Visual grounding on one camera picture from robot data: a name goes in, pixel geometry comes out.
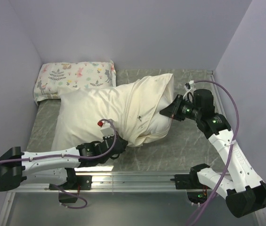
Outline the white pillow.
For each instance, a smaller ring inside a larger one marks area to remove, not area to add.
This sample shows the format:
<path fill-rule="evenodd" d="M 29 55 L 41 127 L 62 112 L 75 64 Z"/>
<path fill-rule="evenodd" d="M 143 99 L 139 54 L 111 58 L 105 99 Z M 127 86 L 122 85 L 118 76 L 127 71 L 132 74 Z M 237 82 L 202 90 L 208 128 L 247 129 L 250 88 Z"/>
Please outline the white pillow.
<path fill-rule="evenodd" d="M 156 110 L 149 122 L 149 125 L 144 135 L 149 136 L 152 140 L 158 140 L 165 137 L 171 126 L 171 118 L 160 114 L 163 110 L 171 104 L 165 94 L 163 94 L 157 104 Z"/>

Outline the cream satin pillowcase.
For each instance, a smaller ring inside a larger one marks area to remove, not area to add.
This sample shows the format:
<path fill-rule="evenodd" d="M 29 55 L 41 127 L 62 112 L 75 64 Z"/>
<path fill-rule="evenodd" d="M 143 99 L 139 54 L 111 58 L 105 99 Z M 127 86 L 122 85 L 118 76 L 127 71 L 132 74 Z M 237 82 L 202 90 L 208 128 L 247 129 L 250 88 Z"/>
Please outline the cream satin pillowcase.
<path fill-rule="evenodd" d="M 174 76 L 165 73 L 146 76 L 130 84 L 102 89 L 59 88 L 61 105 L 51 149 L 64 150 L 101 140 L 97 125 L 101 119 L 114 120 L 114 127 L 130 147 L 156 140 L 144 135 L 163 94 L 174 100 Z"/>

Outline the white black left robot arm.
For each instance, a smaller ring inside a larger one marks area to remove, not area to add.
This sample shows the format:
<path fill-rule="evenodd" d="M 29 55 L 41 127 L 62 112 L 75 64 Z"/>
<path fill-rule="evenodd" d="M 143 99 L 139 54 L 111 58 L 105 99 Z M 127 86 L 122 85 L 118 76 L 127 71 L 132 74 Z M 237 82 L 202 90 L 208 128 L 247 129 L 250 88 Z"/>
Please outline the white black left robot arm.
<path fill-rule="evenodd" d="M 19 146 L 0 157 L 0 192 L 25 184 L 51 184 L 73 189 L 77 184 L 76 168 L 95 167 L 116 159 L 128 142 L 120 136 L 84 143 L 61 151 L 31 153 Z"/>

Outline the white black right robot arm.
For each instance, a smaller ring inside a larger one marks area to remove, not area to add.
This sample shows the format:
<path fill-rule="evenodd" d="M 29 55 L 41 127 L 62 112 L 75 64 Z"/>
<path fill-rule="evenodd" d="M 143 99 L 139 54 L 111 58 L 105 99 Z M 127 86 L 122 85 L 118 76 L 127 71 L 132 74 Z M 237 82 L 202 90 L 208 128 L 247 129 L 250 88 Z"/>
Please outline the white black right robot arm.
<path fill-rule="evenodd" d="M 177 121 L 195 121 L 231 176 L 228 180 L 203 163 L 190 169 L 188 182 L 191 186 L 216 189 L 237 218 L 266 207 L 266 182 L 256 173 L 234 140 L 234 132 L 225 116 L 216 113 L 210 90 L 195 90 L 191 100 L 189 95 L 177 95 L 169 106 L 160 110 L 160 114 Z"/>

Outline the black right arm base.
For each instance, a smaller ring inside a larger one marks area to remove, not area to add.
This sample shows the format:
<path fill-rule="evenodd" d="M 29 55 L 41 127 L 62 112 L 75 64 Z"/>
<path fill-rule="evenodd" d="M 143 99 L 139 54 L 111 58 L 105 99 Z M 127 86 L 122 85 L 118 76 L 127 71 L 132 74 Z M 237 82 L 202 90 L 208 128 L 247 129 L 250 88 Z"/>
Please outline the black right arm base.
<path fill-rule="evenodd" d="M 209 165 L 203 163 L 190 168 L 188 174 L 175 174 L 171 181 L 175 182 L 176 190 L 186 190 L 187 198 L 191 204 L 198 206 L 204 204 L 208 198 L 208 187 L 199 182 L 197 173 L 210 168 Z"/>

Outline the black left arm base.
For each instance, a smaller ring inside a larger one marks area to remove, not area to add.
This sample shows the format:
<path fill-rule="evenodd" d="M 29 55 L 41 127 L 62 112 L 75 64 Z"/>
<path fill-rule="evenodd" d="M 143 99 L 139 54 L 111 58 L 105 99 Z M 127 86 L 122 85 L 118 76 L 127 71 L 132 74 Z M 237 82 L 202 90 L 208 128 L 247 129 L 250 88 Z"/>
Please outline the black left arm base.
<path fill-rule="evenodd" d="M 58 191 L 58 200 L 62 204 L 74 204 L 78 201 L 78 195 L 81 191 L 90 191 L 92 184 L 92 176 L 91 175 L 83 175 L 78 176 L 74 182 L 67 182 L 65 185 L 59 186 L 63 190 L 73 194 L 65 194 L 64 192 L 60 191 L 53 184 L 50 184 L 48 189 L 50 191 Z"/>

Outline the animal print patterned pillow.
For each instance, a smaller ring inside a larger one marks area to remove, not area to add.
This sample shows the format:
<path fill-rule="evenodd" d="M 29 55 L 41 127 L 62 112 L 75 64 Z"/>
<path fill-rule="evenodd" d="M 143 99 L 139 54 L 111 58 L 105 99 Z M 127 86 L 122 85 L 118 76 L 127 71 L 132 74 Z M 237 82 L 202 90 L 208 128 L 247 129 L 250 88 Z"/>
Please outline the animal print patterned pillow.
<path fill-rule="evenodd" d="M 59 99 L 58 88 L 69 90 L 116 86 L 114 62 L 79 62 L 43 64 L 36 80 L 33 97 L 36 104 Z"/>

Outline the aluminium front mounting rail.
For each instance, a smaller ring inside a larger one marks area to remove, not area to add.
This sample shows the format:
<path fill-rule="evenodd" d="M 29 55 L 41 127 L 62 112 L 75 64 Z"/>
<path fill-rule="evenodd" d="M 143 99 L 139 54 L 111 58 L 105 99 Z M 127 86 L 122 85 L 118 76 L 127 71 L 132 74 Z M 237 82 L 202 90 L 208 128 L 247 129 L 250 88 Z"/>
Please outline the aluminium front mounting rail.
<path fill-rule="evenodd" d="M 91 190 L 82 191 L 83 193 L 146 193 L 186 191 L 176 190 L 175 182 L 171 181 L 175 174 L 188 174 L 188 172 L 79 172 L 77 173 L 77 176 L 92 176 Z"/>

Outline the aluminium right side rail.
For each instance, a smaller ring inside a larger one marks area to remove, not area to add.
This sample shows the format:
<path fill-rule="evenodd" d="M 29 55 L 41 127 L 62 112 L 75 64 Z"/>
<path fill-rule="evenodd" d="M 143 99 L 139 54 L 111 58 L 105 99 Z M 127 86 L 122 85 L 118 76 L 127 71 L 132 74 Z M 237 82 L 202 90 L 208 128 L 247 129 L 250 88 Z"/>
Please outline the aluminium right side rail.
<path fill-rule="evenodd" d="M 221 130 L 218 135 L 213 135 L 209 138 L 209 141 L 223 160 L 225 164 L 224 171 L 230 173 L 233 188 L 237 192 L 245 191 L 248 186 L 250 188 L 257 187 L 260 185 L 262 178 L 253 169 L 236 141 L 240 126 L 237 105 L 229 91 L 215 81 L 214 75 L 210 76 L 210 82 L 217 95 L 218 109 L 224 113 L 225 116 L 228 116 L 229 113 L 225 110 L 223 99 L 227 97 L 227 99 L 231 101 L 232 115 L 236 116 L 236 125 L 232 126 L 230 130 Z"/>

